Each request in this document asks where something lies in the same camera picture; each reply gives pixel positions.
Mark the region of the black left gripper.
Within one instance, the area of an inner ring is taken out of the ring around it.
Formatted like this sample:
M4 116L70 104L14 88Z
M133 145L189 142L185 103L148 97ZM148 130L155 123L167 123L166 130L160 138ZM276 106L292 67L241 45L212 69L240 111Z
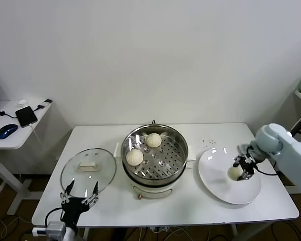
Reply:
M92 194L87 198L71 197L70 192L74 186L75 180L66 187L64 192L60 193L61 207L64 212L61 221L66 227L77 227L77 223L81 214L89 210L89 206L94 206L99 200L98 181L96 182Z

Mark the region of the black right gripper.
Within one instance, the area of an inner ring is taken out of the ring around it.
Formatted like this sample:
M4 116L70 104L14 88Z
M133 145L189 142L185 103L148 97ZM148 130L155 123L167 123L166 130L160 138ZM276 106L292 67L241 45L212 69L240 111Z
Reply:
M232 167L236 168L238 166L241 166L243 173L237 178L237 181L249 180L255 173L255 160L250 154L237 156Z

